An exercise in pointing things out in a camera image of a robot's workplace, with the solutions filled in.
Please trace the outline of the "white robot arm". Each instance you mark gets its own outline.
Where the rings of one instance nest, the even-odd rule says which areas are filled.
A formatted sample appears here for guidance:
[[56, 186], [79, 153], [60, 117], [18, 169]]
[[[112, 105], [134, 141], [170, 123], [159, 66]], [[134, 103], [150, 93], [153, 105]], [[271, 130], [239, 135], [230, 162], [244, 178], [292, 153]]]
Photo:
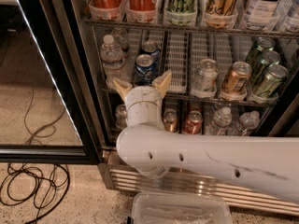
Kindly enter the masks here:
[[162, 101], [171, 76], [166, 71], [138, 87], [113, 80], [128, 114], [116, 142], [120, 158], [148, 178], [177, 167], [298, 203], [299, 138], [170, 133]]

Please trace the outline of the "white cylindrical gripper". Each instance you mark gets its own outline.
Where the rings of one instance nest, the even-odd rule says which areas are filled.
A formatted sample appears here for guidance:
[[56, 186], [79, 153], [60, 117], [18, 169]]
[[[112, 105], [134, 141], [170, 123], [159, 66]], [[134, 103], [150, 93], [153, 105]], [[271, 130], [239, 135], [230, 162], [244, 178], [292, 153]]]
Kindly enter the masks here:
[[171, 83], [172, 71], [167, 70], [152, 81], [152, 87], [139, 86], [118, 78], [113, 79], [116, 92], [124, 100], [128, 125], [146, 124], [164, 129], [162, 121], [162, 102]]

